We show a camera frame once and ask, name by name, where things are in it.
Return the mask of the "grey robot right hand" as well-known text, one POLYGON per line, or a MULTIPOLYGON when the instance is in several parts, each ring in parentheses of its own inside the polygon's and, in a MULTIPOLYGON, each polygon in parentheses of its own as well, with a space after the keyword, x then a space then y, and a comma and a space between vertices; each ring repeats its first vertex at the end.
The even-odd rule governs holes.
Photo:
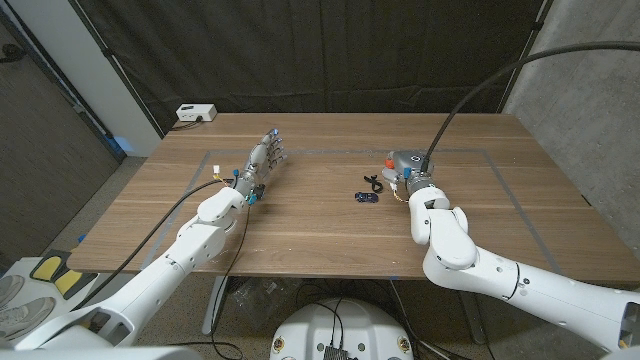
POLYGON ((391 151, 385 159, 382 176, 390 185, 403 185, 407 194, 412 196, 416 191, 434 185, 432 166, 421 169, 424 157, 418 151, 391 151))

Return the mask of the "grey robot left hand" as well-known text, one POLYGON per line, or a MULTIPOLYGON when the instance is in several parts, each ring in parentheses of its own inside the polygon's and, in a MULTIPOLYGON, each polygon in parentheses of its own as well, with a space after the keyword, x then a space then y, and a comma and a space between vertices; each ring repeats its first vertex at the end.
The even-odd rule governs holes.
POLYGON ((267 132, 249 152, 232 187, 243 196, 249 196, 253 190, 263 185, 271 171, 287 158, 281 142, 282 138, 276 128, 267 132))

